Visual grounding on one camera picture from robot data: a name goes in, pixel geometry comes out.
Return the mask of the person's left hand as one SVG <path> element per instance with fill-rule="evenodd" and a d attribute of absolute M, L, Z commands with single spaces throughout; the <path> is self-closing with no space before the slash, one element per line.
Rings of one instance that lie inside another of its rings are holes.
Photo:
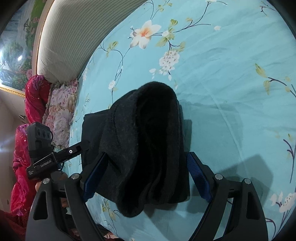
<path fill-rule="evenodd" d="M 69 204 L 66 198 L 64 184 L 68 179 L 68 175 L 63 171 L 56 171 L 51 174 L 51 179 L 53 181 L 53 187 L 57 189 L 57 195 L 61 199 L 62 207 L 67 208 Z"/>

